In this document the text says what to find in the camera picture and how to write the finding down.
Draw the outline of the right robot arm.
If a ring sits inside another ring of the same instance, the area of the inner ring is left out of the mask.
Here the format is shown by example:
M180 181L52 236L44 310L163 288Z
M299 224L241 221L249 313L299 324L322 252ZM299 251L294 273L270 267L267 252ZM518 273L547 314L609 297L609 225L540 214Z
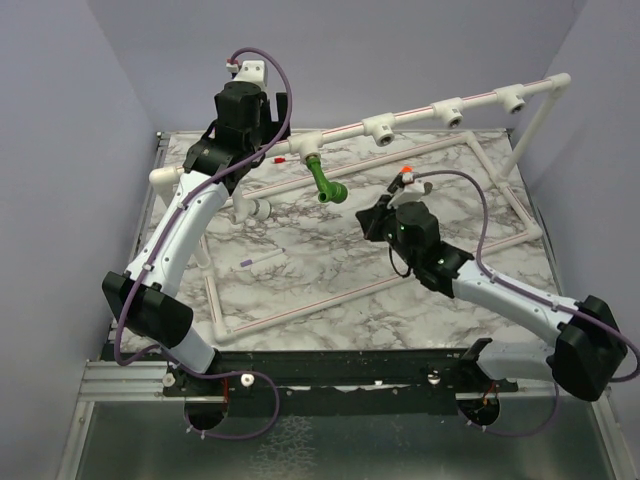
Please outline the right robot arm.
M539 346L489 341L459 367L461 383L481 391L494 380L554 381L584 401L612 383L628 348L609 305L556 296L478 264L469 252L440 237L437 218L421 201L398 207L383 195L356 218L366 240L385 242L410 274L430 291L467 301L534 333Z

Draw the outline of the green water faucet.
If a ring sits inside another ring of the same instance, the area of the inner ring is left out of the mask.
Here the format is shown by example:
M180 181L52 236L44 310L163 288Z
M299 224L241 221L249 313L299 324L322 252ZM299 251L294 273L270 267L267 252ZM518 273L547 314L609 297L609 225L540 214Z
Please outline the green water faucet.
M310 155L305 159L307 169L311 172L318 190L320 203L343 203L348 197L348 189L339 182L330 181L324 174L321 159L318 155Z

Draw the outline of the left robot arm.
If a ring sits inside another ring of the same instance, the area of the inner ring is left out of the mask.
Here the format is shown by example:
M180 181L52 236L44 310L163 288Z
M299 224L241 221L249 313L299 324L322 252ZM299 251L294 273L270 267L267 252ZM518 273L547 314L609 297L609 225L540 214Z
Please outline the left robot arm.
M125 329L152 340L186 372L186 382L206 395L220 385L216 351L193 327L193 311L176 298L199 239L241 179L290 133L292 92L276 95L271 117L267 93L238 78L215 98L216 119L187 151L183 172L165 215L138 256L121 274L108 272L102 290L118 334Z

